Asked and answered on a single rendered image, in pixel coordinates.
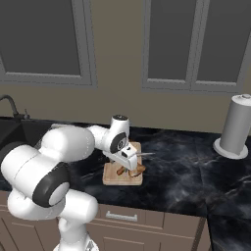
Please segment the brown piece of meat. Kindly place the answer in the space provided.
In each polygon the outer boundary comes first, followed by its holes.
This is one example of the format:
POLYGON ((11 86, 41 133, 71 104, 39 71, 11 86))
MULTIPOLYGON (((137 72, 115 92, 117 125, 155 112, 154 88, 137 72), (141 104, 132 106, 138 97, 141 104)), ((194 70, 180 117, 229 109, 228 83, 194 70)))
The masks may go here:
POLYGON ((146 168, 143 165, 138 164, 136 169, 129 171, 128 174, 130 177, 137 177, 137 176, 140 176, 145 170, 146 168))

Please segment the beige lower cupboard door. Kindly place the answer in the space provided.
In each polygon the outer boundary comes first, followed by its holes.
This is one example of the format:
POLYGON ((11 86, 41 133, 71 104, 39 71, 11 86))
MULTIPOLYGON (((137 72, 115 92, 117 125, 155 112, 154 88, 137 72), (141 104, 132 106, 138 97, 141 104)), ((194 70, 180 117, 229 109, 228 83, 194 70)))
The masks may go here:
POLYGON ((89 224, 100 251, 192 251, 193 239, 124 227, 89 224))

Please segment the narrow grey glass-front cupboard door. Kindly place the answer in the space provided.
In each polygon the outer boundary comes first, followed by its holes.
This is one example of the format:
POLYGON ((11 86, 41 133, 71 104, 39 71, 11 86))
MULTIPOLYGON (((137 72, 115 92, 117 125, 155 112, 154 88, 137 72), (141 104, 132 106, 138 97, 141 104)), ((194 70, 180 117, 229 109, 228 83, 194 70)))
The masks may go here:
POLYGON ((240 93, 251 62, 251 0, 203 0, 191 89, 240 93))
POLYGON ((203 0, 144 0, 142 88, 189 90, 203 0))

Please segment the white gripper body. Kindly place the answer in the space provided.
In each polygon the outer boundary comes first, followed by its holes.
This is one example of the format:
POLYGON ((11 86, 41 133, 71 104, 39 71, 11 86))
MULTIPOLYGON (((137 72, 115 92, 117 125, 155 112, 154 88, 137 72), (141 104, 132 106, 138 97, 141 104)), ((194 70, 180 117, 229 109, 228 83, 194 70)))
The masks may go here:
POLYGON ((116 154, 111 154, 110 159, 119 163, 123 167, 127 168, 130 171, 133 171, 137 167, 137 153, 132 153, 131 155, 126 152, 118 152, 116 154))

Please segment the brown-handled kitchen knife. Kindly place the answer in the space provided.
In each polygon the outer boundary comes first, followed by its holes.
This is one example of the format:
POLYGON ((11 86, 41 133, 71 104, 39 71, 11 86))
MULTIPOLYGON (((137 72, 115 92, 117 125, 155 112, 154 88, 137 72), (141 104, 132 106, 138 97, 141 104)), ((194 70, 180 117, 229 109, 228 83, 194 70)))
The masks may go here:
MULTIPOLYGON (((136 155, 137 157, 141 157, 141 156, 148 156, 148 155, 154 155, 155 153, 142 153, 142 152, 137 152, 136 155)), ((117 175, 120 176, 122 173, 126 172, 126 168, 125 167, 121 167, 117 170, 117 175)))

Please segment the light wooden cutting board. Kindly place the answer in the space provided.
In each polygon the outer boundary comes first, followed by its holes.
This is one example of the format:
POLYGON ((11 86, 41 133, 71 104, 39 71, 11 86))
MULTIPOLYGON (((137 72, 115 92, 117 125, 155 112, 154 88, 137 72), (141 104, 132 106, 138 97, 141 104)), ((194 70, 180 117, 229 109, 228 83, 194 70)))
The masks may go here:
MULTIPOLYGON (((141 144, 139 142, 130 142, 122 151, 131 155, 132 153, 141 152, 141 144)), ((104 165, 103 183, 106 185, 141 185, 143 181, 142 174, 137 177, 130 177, 126 169, 126 172, 120 176, 117 175, 117 170, 122 167, 119 163, 110 159, 111 153, 104 152, 104 155, 109 158, 110 162, 104 165)), ((137 158, 137 165, 142 165, 142 158, 137 158)))

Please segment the narrow beige drawer front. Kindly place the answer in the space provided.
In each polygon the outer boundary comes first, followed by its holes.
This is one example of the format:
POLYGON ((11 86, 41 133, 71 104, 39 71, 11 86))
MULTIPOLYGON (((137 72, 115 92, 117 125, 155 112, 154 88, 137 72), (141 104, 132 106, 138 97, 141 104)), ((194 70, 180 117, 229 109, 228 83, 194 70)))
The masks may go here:
POLYGON ((193 238, 199 222, 199 217, 166 213, 163 230, 167 234, 193 238))

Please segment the black sink basin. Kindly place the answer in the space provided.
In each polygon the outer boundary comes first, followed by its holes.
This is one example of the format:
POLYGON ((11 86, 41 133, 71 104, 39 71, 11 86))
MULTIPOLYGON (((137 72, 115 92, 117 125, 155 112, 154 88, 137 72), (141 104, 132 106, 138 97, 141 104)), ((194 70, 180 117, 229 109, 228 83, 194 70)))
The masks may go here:
POLYGON ((0 118, 0 150, 12 142, 24 142, 35 146, 51 125, 51 121, 15 121, 13 119, 0 118))

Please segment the beige lower cupboard front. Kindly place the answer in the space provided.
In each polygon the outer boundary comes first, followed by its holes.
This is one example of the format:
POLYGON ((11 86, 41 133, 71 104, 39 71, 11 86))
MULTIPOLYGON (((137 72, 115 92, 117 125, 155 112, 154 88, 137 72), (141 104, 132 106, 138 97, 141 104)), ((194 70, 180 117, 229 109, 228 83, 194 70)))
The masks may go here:
POLYGON ((24 221, 7 208, 7 191, 0 191, 0 251, 53 251, 60 235, 58 221, 24 221))

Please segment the wide grey glass-front cupboard door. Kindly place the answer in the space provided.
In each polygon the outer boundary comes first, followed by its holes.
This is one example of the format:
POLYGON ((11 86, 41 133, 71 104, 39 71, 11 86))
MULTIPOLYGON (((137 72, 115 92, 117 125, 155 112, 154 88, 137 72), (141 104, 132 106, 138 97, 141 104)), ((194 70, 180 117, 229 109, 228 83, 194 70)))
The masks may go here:
POLYGON ((90 0, 0 0, 0 84, 95 88, 90 0))

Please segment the black sink tap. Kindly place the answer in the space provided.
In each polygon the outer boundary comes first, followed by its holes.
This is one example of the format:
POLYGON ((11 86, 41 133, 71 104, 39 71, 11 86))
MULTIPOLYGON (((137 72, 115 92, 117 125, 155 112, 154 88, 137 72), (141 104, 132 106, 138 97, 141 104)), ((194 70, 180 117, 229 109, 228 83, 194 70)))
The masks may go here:
POLYGON ((25 109, 25 112, 23 114, 20 114, 18 112, 16 104, 15 104, 15 101, 14 101, 14 99, 10 95, 8 95, 8 94, 0 95, 0 101, 2 101, 4 99, 6 99, 6 100, 9 101, 10 106, 12 108, 13 117, 15 119, 19 119, 19 120, 29 120, 30 119, 30 115, 27 113, 26 109, 25 109))

